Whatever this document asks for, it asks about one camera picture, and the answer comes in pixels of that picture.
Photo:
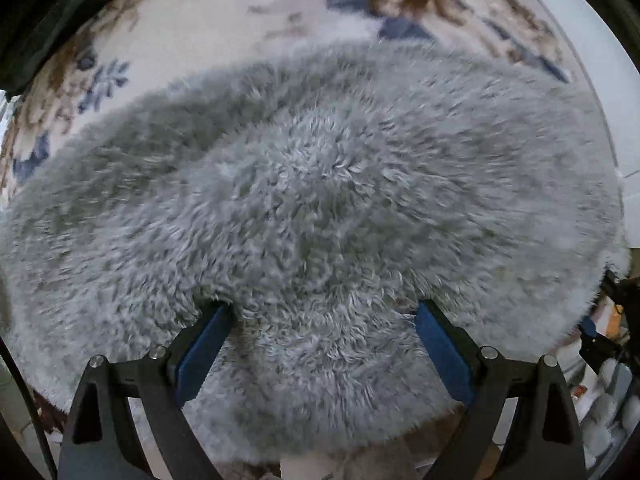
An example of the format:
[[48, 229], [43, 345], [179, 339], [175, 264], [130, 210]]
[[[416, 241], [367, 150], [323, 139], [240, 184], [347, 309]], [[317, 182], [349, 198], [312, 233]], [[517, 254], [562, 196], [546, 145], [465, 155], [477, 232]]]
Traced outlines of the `grey fluffy pants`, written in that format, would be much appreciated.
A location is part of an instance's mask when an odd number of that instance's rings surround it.
[[92, 356], [143, 356], [221, 300], [238, 322], [186, 406], [213, 460], [399, 437], [452, 408], [419, 300], [525, 360], [627, 271], [604, 140], [570, 84], [423, 41], [177, 80], [82, 128], [2, 212], [1, 333], [65, 410]]

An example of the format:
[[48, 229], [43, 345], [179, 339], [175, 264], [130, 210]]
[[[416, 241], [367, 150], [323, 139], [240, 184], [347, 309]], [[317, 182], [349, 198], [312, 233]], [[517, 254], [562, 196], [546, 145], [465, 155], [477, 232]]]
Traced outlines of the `white bed headboard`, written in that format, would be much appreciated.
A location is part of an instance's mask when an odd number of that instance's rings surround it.
[[541, 0], [577, 51], [611, 131], [623, 177], [629, 245], [639, 246], [639, 73], [612, 30], [586, 0]]

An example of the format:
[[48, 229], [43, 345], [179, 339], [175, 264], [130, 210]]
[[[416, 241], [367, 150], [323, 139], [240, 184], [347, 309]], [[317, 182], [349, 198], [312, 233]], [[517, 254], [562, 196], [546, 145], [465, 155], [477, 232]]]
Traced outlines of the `floral bed quilt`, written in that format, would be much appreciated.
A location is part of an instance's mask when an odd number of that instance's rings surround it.
[[1, 198], [89, 122], [178, 78], [301, 47], [426, 39], [593, 92], [540, 0], [111, 0], [1, 100]]

